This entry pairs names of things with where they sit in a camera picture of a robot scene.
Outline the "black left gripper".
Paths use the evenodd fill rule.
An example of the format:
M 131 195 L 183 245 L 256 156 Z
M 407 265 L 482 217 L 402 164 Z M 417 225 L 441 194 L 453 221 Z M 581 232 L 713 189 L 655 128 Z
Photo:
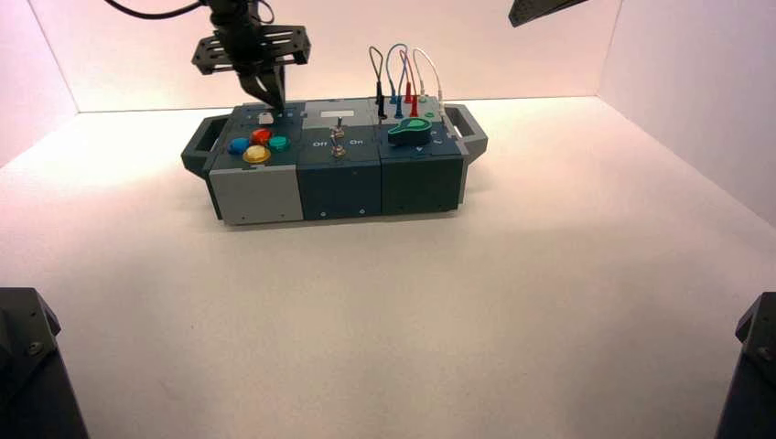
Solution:
M 263 25 L 246 30 L 216 29 L 195 47 L 191 63 L 202 75 L 256 68 L 238 73 L 241 88 L 277 110 L 286 106 L 287 64 L 307 64 L 311 42 L 305 27 Z

